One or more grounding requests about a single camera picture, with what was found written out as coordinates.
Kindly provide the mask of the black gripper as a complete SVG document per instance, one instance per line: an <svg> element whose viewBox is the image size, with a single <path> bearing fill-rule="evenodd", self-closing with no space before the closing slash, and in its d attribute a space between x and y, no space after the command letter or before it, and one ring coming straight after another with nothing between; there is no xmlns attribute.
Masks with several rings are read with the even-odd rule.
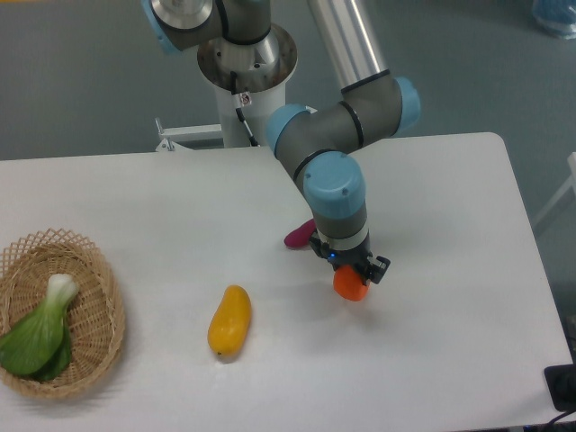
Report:
<svg viewBox="0 0 576 432"><path fill-rule="evenodd" d="M318 258L327 261L333 270L341 266L352 266L359 274L363 285L378 284L390 267L391 261L383 256L373 256L363 242L347 250L331 249L319 237L310 237L309 245Z"/></svg>

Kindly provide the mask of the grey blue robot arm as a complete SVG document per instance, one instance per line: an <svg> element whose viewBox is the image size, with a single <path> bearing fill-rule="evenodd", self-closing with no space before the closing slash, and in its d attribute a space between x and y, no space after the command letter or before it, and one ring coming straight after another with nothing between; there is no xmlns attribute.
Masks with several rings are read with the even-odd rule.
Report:
<svg viewBox="0 0 576 432"><path fill-rule="evenodd" d="M389 261L370 247L365 180L355 151L413 125L419 95L393 76L361 1L312 1L320 37L337 72L341 100L319 111L285 101L298 52L272 21L267 1L145 1L167 52L196 49L212 86L228 148L266 146L312 213L304 241L334 269L377 284Z"/></svg>

